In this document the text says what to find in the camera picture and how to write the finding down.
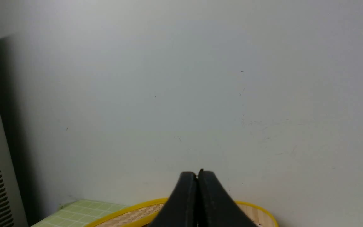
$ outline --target woven basket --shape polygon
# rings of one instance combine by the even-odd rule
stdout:
[[[85,227],[142,227],[156,217],[166,201],[167,199],[163,198],[127,207],[102,217]],[[236,201],[236,204],[256,225],[278,227],[274,217],[264,208],[243,201]]]

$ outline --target white wall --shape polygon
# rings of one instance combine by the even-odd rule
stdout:
[[[29,1],[8,17],[45,215],[164,197],[204,168],[283,227],[363,226],[363,1]]]

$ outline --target green checkered tablecloth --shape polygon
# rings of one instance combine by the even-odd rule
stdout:
[[[81,227],[127,206],[92,200],[79,200],[66,205],[33,227]]]

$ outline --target bamboo basket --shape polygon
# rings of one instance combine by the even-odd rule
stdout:
[[[150,200],[102,217],[85,227],[142,227],[149,224],[167,198]],[[257,205],[236,201],[238,207],[259,227],[278,227],[274,217]]]

